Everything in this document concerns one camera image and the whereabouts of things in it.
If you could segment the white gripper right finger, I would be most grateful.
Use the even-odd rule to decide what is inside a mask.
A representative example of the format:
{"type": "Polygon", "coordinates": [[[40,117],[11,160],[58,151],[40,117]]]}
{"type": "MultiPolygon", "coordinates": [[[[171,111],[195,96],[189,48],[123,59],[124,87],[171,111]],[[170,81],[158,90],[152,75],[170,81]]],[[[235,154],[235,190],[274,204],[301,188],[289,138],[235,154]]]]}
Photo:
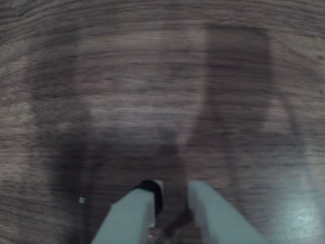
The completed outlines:
{"type": "Polygon", "coordinates": [[[205,182],[190,180],[187,195],[203,243],[267,243],[243,215],[205,182]]]}

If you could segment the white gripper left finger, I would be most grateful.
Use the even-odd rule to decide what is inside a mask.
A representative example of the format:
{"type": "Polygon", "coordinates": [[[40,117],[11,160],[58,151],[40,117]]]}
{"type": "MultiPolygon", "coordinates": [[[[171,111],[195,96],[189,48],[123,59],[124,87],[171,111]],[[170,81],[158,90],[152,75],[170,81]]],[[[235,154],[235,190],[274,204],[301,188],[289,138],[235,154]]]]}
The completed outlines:
{"type": "Polygon", "coordinates": [[[163,182],[143,180],[112,204],[91,243],[147,243],[163,207],[163,182]]]}

